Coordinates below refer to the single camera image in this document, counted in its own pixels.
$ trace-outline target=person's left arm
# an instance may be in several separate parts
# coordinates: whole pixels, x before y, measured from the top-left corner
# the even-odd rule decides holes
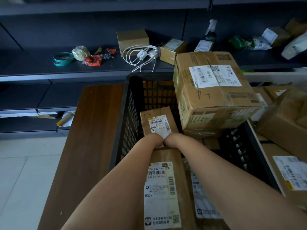
[[[61,230],[132,229],[151,153],[162,144],[162,137],[156,133],[140,139],[88,193]]]

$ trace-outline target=person's right arm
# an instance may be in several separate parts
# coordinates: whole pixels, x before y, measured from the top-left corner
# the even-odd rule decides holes
[[[230,229],[307,229],[307,214],[198,141],[171,133],[164,143],[183,153]]]

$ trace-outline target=black plastic crate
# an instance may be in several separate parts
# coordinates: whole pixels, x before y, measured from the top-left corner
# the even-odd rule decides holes
[[[109,171],[143,137],[141,111],[170,106],[178,130],[182,132],[172,79],[173,73],[132,73],[127,77]],[[236,129],[225,130],[218,140],[221,149],[215,150],[216,154],[280,192],[247,121]]]

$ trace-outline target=hand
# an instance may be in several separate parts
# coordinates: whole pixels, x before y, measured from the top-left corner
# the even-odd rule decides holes
[[[144,138],[146,138],[147,142],[153,143],[155,148],[158,148],[161,145],[163,145],[163,138],[157,133],[150,133],[149,135],[146,135]]]
[[[170,133],[164,140],[164,145],[171,147],[171,148],[178,148],[178,142],[181,140],[182,137],[186,137],[181,133]]]

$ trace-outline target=brown wooden board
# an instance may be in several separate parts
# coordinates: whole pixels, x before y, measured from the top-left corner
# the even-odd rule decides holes
[[[108,173],[124,85],[83,89],[38,230],[60,230]]]

